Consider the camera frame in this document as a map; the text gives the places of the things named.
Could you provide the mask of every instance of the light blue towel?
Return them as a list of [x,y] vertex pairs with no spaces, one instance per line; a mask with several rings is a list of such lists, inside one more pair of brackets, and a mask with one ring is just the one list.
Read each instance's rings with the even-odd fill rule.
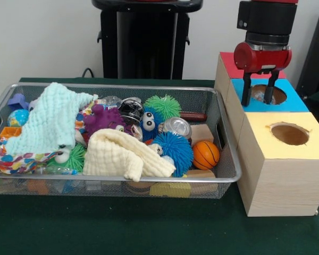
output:
[[75,93],[64,85],[51,83],[39,97],[21,135],[8,140],[7,153],[49,153],[57,151],[60,145],[74,148],[75,118],[79,109],[92,100],[92,95]]

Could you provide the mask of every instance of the wire mesh basket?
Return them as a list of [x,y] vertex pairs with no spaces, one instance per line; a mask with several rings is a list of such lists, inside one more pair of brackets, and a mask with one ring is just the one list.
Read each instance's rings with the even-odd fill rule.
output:
[[[21,93],[26,101],[37,99],[48,84],[18,83],[8,87],[0,96],[0,133],[11,113],[7,101]],[[233,134],[221,96],[211,88],[145,87],[116,85],[66,84],[75,92],[114,95],[119,98],[139,97],[142,101],[158,95],[173,96],[185,112],[206,113],[207,124],[220,149],[220,161],[212,169],[215,177],[174,178],[142,177],[139,183],[123,176],[0,174],[0,194],[49,196],[107,196],[107,197],[174,197],[221,198],[232,182],[241,176]]]

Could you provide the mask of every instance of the small globe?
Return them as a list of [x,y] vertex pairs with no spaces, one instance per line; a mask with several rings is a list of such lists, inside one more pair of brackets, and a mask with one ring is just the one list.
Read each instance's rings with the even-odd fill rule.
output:
[[8,126],[24,126],[28,120],[29,112],[28,110],[20,109],[13,111],[8,119]]

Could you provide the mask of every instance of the circular hole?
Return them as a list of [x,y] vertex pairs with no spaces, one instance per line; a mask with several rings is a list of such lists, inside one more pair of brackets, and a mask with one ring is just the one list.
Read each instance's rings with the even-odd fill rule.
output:
[[[260,101],[264,102],[264,95],[267,86],[263,84],[255,85],[251,89],[251,97]],[[285,102],[287,99],[287,95],[281,89],[274,87],[273,89],[273,98],[272,98],[272,105],[279,105]]]
[[273,135],[288,145],[304,145],[308,142],[308,131],[295,124],[279,123],[271,126]]

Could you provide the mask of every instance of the green spiky ball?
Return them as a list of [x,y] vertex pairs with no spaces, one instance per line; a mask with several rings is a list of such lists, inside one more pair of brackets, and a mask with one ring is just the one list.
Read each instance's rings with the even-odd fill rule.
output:
[[72,170],[77,170],[78,173],[83,172],[84,160],[85,160],[86,149],[83,145],[78,143],[73,150],[70,152],[70,158],[65,163],[59,164],[52,158],[47,162],[47,166],[60,166],[66,167]]
[[169,95],[165,97],[152,96],[148,98],[144,106],[151,107],[163,116],[163,120],[172,117],[180,117],[181,106],[175,98]]

